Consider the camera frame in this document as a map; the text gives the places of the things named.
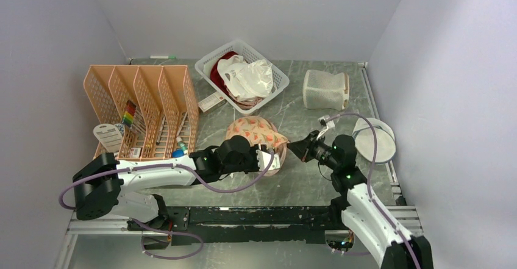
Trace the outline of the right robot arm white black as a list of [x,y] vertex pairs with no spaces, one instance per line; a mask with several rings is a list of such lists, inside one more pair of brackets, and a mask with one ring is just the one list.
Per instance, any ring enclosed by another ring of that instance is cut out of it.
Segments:
[[331,169],[332,185],[340,194],[329,206],[331,225],[350,229],[380,268],[433,268],[429,241],[405,228],[369,187],[355,162],[354,139],[338,135],[327,145],[318,134],[313,131],[287,147],[301,161],[317,160]]

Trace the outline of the floral mesh laundry bag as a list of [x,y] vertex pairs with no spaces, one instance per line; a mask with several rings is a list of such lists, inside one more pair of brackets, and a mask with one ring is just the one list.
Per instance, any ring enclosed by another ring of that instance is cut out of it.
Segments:
[[273,149],[279,156],[280,167],[269,170],[265,176],[274,176],[280,171],[287,156],[288,139],[282,135],[275,125],[269,120],[259,116],[247,116],[233,121],[226,129],[225,139],[240,135],[249,142],[251,146],[256,144],[266,145]]

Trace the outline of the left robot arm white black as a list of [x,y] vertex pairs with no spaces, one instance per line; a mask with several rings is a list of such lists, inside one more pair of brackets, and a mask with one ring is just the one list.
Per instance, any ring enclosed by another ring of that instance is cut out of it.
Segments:
[[212,182],[227,174],[258,172],[264,176],[278,167],[279,158],[265,145],[251,146],[236,135],[219,146],[182,157],[153,161],[117,160],[114,153],[97,156],[73,176],[75,206],[79,220],[94,220],[107,214],[135,218],[152,229],[168,224],[169,213],[160,196],[145,196],[140,190],[162,186],[187,187],[201,184],[222,193]]

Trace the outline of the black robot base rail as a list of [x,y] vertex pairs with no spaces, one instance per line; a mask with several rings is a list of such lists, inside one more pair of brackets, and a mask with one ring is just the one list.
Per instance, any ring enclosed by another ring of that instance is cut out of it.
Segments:
[[176,232],[170,244],[290,242],[324,245],[348,228],[329,206],[207,207],[168,206],[152,227]]

